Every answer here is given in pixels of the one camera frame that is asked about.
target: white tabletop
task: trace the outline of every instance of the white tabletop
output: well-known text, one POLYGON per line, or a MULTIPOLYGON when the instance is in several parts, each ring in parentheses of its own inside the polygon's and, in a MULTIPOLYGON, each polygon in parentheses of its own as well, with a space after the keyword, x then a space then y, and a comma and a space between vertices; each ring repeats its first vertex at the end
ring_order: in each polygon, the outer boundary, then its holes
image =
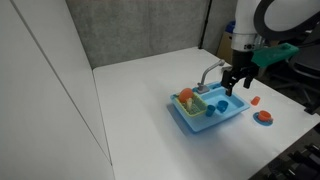
MULTIPOLYGON (((94 70, 117 180, 248 179, 279 155, 320 118, 254 80, 234 93, 257 107, 192 134, 169 96, 195 87, 218 58, 197 48, 100 67, 94 70), (260 110, 272 114, 270 127, 256 123, 260 110)), ((220 81, 220 67, 206 83, 220 81)))

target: orange object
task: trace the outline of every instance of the orange object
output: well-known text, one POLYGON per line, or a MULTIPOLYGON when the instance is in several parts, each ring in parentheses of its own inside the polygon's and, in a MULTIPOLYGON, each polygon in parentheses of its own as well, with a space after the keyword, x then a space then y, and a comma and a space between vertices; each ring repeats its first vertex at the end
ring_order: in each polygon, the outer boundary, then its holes
POLYGON ((271 114, 267 111, 260 111, 258 114, 258 119, 260 121, 270 121, 271 120, 271 114))
POLYGON ((256 96, 256 97, 254 97, 254 98, 252 99, 251 104, 254 105, 254 106, 256 106, 256 105, 259 104, 259 101, 260 101, 260 97, 259 97, 259 96, 256 96))
POLYGON ((192 98, 192 97, 193 97, 192 89, 185 88, 179 94, 179 101, 181 103, 185 103, 189 98, 192 98))

